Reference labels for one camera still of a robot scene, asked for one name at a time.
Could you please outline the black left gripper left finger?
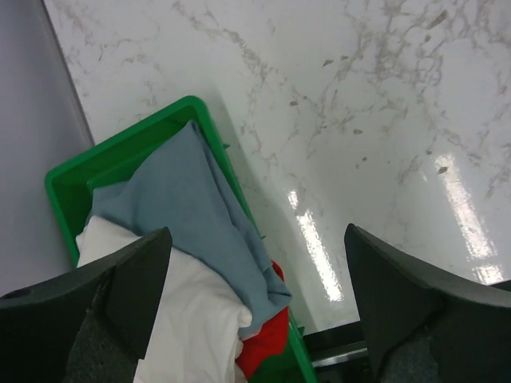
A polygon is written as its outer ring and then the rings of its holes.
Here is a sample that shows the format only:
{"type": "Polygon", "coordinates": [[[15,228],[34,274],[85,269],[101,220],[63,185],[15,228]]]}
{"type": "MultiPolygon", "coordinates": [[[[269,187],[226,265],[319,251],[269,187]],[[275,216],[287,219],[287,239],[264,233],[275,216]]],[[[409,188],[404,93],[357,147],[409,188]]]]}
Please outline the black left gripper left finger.
{"type": "Polygon", "coordinates": [[[1,297],[3,382],[131,382],[146,355],[172,236],[162,228],[1,297]]]}

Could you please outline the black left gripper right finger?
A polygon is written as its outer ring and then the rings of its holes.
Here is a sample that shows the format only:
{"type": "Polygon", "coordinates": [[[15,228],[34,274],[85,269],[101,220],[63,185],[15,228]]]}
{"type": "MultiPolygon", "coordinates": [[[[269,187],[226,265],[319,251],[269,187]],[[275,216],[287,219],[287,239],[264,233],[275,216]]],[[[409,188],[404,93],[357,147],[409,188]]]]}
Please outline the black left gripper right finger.
{"type": "Polygon", "coordinates": [[[482,285],[349,224],[344,243],[378,382],[508,382],[510,283],[482,285]]]}

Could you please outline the white t shirt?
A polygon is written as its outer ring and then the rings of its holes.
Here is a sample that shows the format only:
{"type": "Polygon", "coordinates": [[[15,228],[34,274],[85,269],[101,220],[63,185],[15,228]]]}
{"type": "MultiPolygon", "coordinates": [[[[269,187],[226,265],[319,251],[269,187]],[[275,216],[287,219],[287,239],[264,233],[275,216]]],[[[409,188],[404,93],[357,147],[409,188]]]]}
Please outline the white t shirt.
{"type": "Polygon", "coordinates": [[[215,271],[176,248],[136,382],[244,382],[238,332],[252,314],[215,271]]]}

